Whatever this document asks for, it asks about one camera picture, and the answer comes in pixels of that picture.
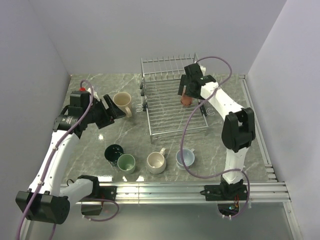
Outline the cream tall mug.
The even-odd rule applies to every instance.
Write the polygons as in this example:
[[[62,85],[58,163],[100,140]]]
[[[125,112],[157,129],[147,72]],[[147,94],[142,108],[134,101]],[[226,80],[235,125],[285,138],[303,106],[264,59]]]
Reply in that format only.
[[[132,117],[132,97],[127,92],[118,92],[113,96],[113,102],[122,110],[127,118]]]

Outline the pink mug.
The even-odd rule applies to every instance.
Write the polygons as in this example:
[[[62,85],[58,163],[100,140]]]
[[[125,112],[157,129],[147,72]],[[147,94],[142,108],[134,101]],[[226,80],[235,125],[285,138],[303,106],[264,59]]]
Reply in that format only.
[[[193,98],[183,94],[181,96],[180,102],[183,106],[189,107],[193,103]]]

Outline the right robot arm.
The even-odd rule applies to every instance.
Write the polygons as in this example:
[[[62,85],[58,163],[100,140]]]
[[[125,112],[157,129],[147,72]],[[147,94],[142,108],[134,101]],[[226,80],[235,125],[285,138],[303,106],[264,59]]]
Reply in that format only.
[[[204,75],[195,62],[184,68],[178,94],[210,103],[223,119],[221,139],[226,147],[224,172],[219,185],[206,185],[201,194],[208,201],[245,200],[248,188],[242,170],[246,154],[256,138],[255,113],[244,108],[223,91],[211,75]]]

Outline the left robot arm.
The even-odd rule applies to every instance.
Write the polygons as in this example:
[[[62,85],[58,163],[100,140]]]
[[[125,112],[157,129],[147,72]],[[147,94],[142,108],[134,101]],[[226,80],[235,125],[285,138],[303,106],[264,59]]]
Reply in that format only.
[[[89,124],[98,129],[125,117],[109,95],[95,98],[88,90],[73,91],[69,104],[55,119],[51,143],[38,174],[27,191],[19,191],[15,202],[24,218],[31,221],[61,225],[70,208],[82,199],[114,201],[117,188],[103,190],[98,177],[79,176],[74,183],[61,188],[61,181],[70,155]]]

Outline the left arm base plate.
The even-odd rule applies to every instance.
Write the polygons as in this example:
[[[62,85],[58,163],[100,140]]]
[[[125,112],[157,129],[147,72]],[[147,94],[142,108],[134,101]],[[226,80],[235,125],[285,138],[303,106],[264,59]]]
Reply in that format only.
[[[82,198],[79,202],[81,214],[85,218],[91,217],[103,217],[103,209],[107,204],[115,207],[114,204],[117,195],[117,187],[115,185],[111,186],[101,186],[96,195],[89,195]]]

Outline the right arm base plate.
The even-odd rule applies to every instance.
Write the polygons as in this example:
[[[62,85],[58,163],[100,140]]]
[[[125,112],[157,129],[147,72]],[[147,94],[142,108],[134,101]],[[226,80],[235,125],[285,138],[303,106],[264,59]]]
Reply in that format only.
[[[239,216],[249,205],[251,188],[241,181],[236,184],[220,183],[205,185],[200,194],[207,202],[218,202],[217,209],[222,218],[230,220]]]

